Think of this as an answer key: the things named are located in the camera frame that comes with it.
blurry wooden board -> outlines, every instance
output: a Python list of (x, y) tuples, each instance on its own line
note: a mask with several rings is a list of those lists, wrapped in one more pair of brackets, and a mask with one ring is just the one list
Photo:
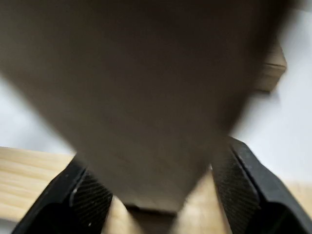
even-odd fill
[(122, 202), (177, 212), (287, 2), (0, 1), (0, 69)]
[[(70, 162), (73, 156), (0, 147), (0, 218), (19, 221), (47, 184)], [(312, 216), (312, 185), (286, 182), (289, 190)], [(176, 220), (155, 214), (129, 213), (114, 197), (105, 234), (223, 234), (225, 222), (210, 172), (188, 196)]]

